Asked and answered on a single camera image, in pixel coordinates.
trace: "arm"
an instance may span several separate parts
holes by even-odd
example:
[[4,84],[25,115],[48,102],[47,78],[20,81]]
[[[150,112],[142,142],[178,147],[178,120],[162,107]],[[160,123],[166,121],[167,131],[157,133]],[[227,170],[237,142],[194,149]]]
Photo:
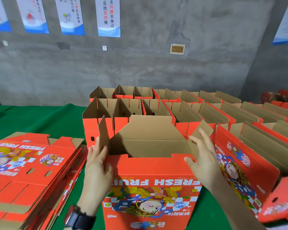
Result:
[[197,162],[189,157],[184,159],[195,177],[215,197],[233,230],[266,229],[246,208],[233,188],[227,184],[220,171],[213,143],[202,129],[200,134],[203,140],[189,136],[189,139],[198,146]]
[[81,213],[87,216],[96,216],[98,208],[105,196],[109,193],[113,181],[113,168],[104,161],[107,157],[108,148],[105,146],[99,153],[99,137],[96,139],[94,150],[88,149],[88,158],[85,165],[83,189],[77,206]]

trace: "concrete wall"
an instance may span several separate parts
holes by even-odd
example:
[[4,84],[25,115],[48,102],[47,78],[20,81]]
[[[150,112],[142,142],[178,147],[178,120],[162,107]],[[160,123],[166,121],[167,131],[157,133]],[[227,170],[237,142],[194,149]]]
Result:
[[[95,0],[81,0],[84,37],[62,35],[55,0],[42,1],[50,34],[26,33],[16,1],[3,0],[13,32],[0,33],[2,104],[86,106],[96,86],[119,83],[238,96],[275,3],[120,0],[121,38],[108,38],[97,34]],[[169,55],[171,43],[185,55]]]
[[263,92],[288,90],[288,45],[272,45],[288,0],[277,0],[258,48],[254,62],[241,90],[240,98],[258,103]]

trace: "green tablecloth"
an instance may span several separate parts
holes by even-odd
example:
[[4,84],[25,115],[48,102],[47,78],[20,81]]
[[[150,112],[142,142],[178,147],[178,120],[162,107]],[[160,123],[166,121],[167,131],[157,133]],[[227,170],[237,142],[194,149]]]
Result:
[[[85,138],[82,112],[85,107],[68,104],[54,106],[0,106],[0,139],[16,131],[50,134],[52,138],[69,136]],[[52,230],[64,228],[63,219],[71,204],[76,204],[82,190],[84,170],[71,192],[67,203],[58,216]],[[102,208],[97,213],[93,229],[105,229]],[[231,229],[217,201],[203,187],[187,229]]]

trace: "hand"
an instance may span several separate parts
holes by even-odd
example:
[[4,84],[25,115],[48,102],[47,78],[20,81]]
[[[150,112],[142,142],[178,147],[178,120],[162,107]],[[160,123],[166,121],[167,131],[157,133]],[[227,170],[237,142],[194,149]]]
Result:
[[85,166],[83,189],[77,205],[82,213],[95,216],[97,210],[109,193],[113,180],[113,168],[110,164],[104,169],[104,160],[107,157],[108,148],[104,147],[100,154],[99,137],[96,139],[94,150],[88,149],[88,159]]
[[225,182],[219,162],[216,158],[216,152],[210,137],[199,129],[201,139],[189,136],[189,139],[197,144],[199,150],[199,158],[194,162],[191,158],[185,157],[184,160],[192,170],[194,176],[214,195],[214,192],[222,186],[222,182]]

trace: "watch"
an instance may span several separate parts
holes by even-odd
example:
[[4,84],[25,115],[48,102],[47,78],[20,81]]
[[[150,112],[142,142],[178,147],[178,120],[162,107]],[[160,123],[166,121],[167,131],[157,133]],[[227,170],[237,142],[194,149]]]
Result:
[[87,216],[81,212],[80,207],[71,205],[64,223],[66,228],[72,228],[72,230],[91,230],[95,220],[95,216]]

